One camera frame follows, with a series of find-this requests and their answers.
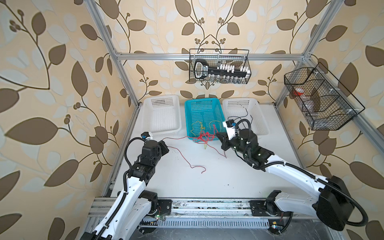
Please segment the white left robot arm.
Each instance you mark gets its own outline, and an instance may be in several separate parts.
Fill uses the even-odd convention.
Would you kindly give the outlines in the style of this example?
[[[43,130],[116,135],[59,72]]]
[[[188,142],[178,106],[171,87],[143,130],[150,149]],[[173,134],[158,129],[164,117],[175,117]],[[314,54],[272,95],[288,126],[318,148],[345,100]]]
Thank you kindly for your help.
[[[142,141],[144,145],[131,164],[127,151],[133,141]],[[158,194],[147,191],[146,187],[161,157],[168,152],[166,143],[151,139],[148,132],[129,140],[124,151],[129,169],[123,173],[123,189],[106,216],[91,233],[83,233],[82,240],[128,240],[145,216],[158,211]]]

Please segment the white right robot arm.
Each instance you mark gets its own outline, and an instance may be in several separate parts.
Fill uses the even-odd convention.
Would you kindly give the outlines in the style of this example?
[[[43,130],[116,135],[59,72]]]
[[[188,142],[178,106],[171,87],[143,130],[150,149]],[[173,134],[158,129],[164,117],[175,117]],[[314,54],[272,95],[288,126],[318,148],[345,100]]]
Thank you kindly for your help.
[[[283,213],[316,217],[336,231],[344,230],[345,226],[365,227],[369,223],[368,214],[351,197],[342,179],[316,175],[261,147],[247,119],[227,120],[222,125],[225,131],[215,133],[222,150],[233,150],[252,169],[280,177],[305,192],[305,195],[290,195],[274,190],[258,208],[260,211],[272,217]]]

